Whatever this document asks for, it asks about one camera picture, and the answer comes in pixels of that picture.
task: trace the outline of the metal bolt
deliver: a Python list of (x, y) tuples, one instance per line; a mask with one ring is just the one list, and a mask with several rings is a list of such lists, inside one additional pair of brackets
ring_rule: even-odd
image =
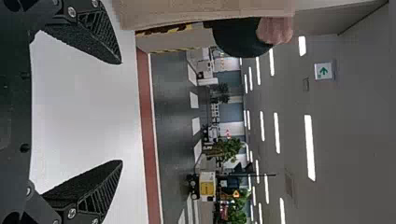
[(76, 216), (77, 210), (76, 208), (72, 208), (69, 210), (69, 214), (67, 214), (67, 217), (69, 219), (73, 219)]
[(30, 193), (32, 193), (32, 189), (30, 187), (27, 187), (26, 196), (29, 196)]
[(92, 0), (92, 5), (94, 7), (99, 7), (99, 1), (98, 0)]
[(69, 7), (67, 11), (69, 12), (69, 16), (71, 18), (75, 18), (77, 16), (77, 12), (73, 7)]

